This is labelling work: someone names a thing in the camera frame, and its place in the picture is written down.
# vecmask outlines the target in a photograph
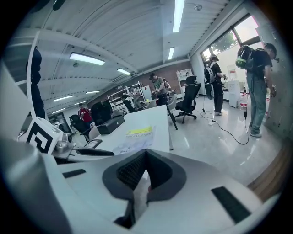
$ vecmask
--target red shirt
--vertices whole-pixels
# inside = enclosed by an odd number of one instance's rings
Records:
[[[78,115],[83,119],[84,122],[90,122],[92,120],[90,111],[87,108],[79,109]]]

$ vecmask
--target tree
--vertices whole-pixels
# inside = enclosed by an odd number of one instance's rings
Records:
[[[232,31],[229,31],[222,38],[220,38],[217,42],[215,42],[211,48],[213,51],[221,52],[223,50],[229,49],[231,46],[236,45],[238,42],[233,37]]]

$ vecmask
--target ceiling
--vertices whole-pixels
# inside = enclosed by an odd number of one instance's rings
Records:
[[[173,60],[189,52],[215,21],[229,0],[185,0],[180,31],[173,33],[174,0],[67,0],[54,11],[51,0],[44,8],[29,13],[4,54],[4,62],[15,82],[26,92],[25,66],[31,44],[37,40],[42,55],[38,86],[48,114],[131,79],[117,71],[132,74]],[[194,9],[202,5],[201,11]],[[103,66],[79,62],[73,67],[72,52],[104,60]],[[54,102],[54,99],[74,95]]]

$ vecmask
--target sneaker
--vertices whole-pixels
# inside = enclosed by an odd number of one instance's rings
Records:
[[[261,133],[250,133],[252,137],[261,137]]]
[[[215,112],[215,115],[223,115],[221,112]]]

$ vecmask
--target white floor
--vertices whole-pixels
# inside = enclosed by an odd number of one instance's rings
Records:
[[[243,185],[249,185],[267,168],[280,151],[281,139],[262,125],[260,128],[262,138],[254,138],[249,135],[249,142],[246,145],[240,145],[229,133],[221,130],[216,123],[209,126],[210,121],[200,116],[203,101],[204,97],[202,96],[196,98],[196,107],[193,111],[193,114],[197,116],[196,120],[186,116],[185,123],[182,124],[183,117],[176,118],[178,130],[175,129],[169,117],[169,130],[174,147],[171,153],[206,162]],[[204,109],[205,111],[213,111],[213,100],[205,98]],[[244,111],[224,102],[222,112],[222,116],[214,116],[213,113],[202,115],[215,119],[238,141],[247,142]],[[246,119],[248,131],[250,130],[248,128],[249,122],[250,107],[248,107]]]

